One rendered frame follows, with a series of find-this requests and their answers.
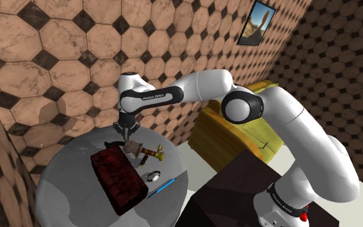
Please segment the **dark red rectangular box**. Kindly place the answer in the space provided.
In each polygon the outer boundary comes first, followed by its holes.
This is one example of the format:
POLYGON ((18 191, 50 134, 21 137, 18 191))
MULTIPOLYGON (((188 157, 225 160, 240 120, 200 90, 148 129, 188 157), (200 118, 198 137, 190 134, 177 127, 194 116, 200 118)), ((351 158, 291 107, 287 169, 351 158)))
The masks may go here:
POLYGON ((117 215, 144 200, 148 187, 117 145, 90 156, 92 168, 117 215))

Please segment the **black and white wristwatch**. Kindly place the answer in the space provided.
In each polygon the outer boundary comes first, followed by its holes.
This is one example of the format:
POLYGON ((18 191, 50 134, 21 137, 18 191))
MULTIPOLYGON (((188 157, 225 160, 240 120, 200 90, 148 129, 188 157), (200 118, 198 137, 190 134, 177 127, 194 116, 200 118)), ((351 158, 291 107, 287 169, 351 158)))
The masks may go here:
POLYGON ((150 172, 147 176, 146 176, 146 180, 151 183, 151 182, 155 182, 156 180, 159 179, 159 177, 161 176, 161 172, 158 170, 152 171, 150 172))

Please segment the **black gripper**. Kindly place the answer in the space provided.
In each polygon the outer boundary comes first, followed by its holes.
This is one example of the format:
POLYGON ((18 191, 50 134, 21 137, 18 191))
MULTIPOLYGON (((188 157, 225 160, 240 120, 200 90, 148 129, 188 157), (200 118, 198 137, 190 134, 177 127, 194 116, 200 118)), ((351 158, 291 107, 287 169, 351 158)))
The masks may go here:
POLYGON ((123 140, 128 140, 140 128, 140 124, 135 122, 134 115, 120 112, 119 124, 113 123, 113 128, 122 136, 123 140))

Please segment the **yellow cabinet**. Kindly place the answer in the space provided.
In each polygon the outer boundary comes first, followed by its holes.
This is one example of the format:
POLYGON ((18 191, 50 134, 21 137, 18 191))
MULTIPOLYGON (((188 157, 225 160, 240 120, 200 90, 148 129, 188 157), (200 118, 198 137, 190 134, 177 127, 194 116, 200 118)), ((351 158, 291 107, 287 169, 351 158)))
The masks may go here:
POLYGON ((211 100, 199 112, 188 144, 219 172, 245 149, 268 163, 283 141, 263 118, 244 124, 229 123, 222 116, 221 102, 211 100))

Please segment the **framed wall picture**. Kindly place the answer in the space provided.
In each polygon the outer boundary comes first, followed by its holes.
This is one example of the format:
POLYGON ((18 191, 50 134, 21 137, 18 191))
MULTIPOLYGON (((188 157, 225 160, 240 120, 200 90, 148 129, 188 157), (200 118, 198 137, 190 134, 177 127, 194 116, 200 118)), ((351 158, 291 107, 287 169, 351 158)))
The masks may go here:
POLYGON ((259 0, 255 0, 249 16, 244 23, 237 45, 258 46, 264 37, 276 9, 259 0))

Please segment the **brass and grey candlestick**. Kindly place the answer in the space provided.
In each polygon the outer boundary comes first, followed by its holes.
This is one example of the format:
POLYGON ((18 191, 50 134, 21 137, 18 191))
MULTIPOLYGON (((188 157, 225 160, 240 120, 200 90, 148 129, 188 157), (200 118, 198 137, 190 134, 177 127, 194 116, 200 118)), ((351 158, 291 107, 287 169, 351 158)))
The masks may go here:
POLYGON ((156 151, 149 150, 143 147, 142 143, 137 143, 131 140, 125 140, 125 144, 123 146, 123 150, 125 153, 132 153, 134 154, 135 158, 138 158, 140 153, 144 155, 152 156, 157 158, 159 161, 164 159, 164 152, 162 151, 162 145, 160 144, 156 151))

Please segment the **round grey table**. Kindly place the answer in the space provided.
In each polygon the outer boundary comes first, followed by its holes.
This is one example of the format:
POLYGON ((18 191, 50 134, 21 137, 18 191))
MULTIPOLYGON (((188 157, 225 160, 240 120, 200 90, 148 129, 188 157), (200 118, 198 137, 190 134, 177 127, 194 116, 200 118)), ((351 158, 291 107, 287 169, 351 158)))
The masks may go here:
POLYGON ((149 189, 147 197, 177 179, 118 216, 98 181, 90 156, 103 150, 105 142, 120 141, 122 136, 113 126, 94 129, 70 141, 44 169, 35 193, 35 215, 41 227, 174 227, 188 191, 188 172, 182 157, 170 140, 149 128, 140 127, 130 139, 149 150, 162 145, 163 161, 149 157, 140 167, 143 154, 138 158, 127 156, 149 189), (155 170, 161 176, 149 183, 146 176, 155 170))

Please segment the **blue pen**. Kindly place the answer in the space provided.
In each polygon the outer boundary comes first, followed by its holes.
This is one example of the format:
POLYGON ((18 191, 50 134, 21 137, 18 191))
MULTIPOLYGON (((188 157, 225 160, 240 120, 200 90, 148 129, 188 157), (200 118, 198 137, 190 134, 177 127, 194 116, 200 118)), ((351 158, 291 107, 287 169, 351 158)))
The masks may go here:
POLYGON ((155 190, 151 195, 149 195, 147 198, 153 197, 155 194, 159 193, 160 191, 162 191, 165 187, 169 186, 171 183, 173 183, 177 178, 173 178, 171 180, 169 180, 168 182, 166 182, 165 184, 163 184, 160 188, 158 188, 157 190, 155 190))

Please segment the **dark robot stand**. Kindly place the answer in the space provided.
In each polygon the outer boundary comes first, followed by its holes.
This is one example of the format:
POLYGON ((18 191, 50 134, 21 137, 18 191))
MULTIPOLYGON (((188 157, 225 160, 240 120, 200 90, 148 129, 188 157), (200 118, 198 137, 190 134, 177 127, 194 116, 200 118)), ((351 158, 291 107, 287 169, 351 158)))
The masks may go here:
POLYGON ((339 227, 293 162, 279 175, 249 149, 198 154, 217 174, 197 190, 175 227, 339 227))

